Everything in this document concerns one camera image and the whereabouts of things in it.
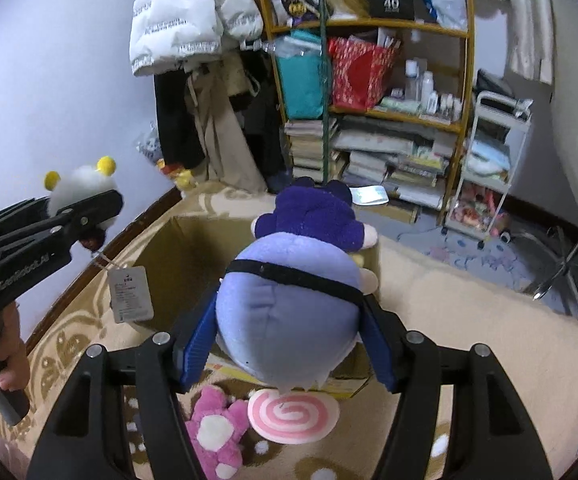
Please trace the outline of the person's left hand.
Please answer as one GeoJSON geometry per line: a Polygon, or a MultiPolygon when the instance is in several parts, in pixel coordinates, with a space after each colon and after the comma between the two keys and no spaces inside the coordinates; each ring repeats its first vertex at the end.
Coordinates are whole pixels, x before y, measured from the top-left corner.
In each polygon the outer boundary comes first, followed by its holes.
{"type": "Polygon", "coordinates": [[[0,311],[0,388],[2,391],[23,390],[30,380],[30,364],[20,333],[18,304],[12,302],[0,311]]]}

